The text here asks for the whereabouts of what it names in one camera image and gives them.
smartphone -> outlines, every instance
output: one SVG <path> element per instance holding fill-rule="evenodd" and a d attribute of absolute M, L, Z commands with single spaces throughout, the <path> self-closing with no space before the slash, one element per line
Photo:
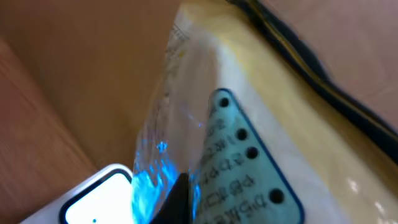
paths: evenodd
<path fill-rule="evenodd" d="M 126 166 L 108 165 L 21 224 L 134 223 L 131 180 Z"/>
<path fill-rule="evenodd" d="M 133 224 L 131 176 L 114 169 L 67 201 L 60 210 L 61 224 Z"/>

glowing white screen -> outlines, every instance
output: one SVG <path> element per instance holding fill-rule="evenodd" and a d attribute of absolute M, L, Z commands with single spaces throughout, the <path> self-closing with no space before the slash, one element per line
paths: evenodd
<path fill-rule="evenodd" d="M 70 206 L 66 221 L 69 224 L 133 224 L 131 193 L 127 178 L 123 174 L 114 174 Z"/>

brown surface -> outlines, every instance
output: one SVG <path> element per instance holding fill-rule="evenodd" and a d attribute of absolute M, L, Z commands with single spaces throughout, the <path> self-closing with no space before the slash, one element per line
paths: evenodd
<path fill-rule="evenodd" d="M 263 0 L 335 82 L 398 128 L 398 1 Z"/>
<path fill-rule="evenodd" d="M 132 167 L 178 2 L 0 1 L 0 33 L 97 167 Z"/>
<path fill-rule="evenodd" d="M 0 39 L 0 223 L 16 223 L 95 172 Z"/>

plastic wrapper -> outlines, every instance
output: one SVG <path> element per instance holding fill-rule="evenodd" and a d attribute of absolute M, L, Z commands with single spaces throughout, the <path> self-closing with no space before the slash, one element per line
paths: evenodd
<path fill-rule="evenodd" d="M 300 200 L 305 223 L 397 223 L 396 193 L 379 178 L 382 166 L 364 159 L 377 147 L 297 80 L 235 7 L 183 3 L 166 56 L 164 81 L 137 139 L 136 223 L 150 222 L 179 173 L 201 175 L 209 101 L 219 88 L 233 93 L 265 143 Z M 204 194 L 192 184 L 193 223 L 220 223 L 219 209 L 197 215 Z"/>

black strip with gold line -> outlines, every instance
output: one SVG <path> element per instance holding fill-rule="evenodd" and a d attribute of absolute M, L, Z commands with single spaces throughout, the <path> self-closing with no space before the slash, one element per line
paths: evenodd
<path fill-rule="evenodd" d="M 315 54 L 256 0 L 231 0 L 290 66 L 329 104 L 360 129 L 398 165 L 398 135 L 379 116 L 338 88 Z"/>

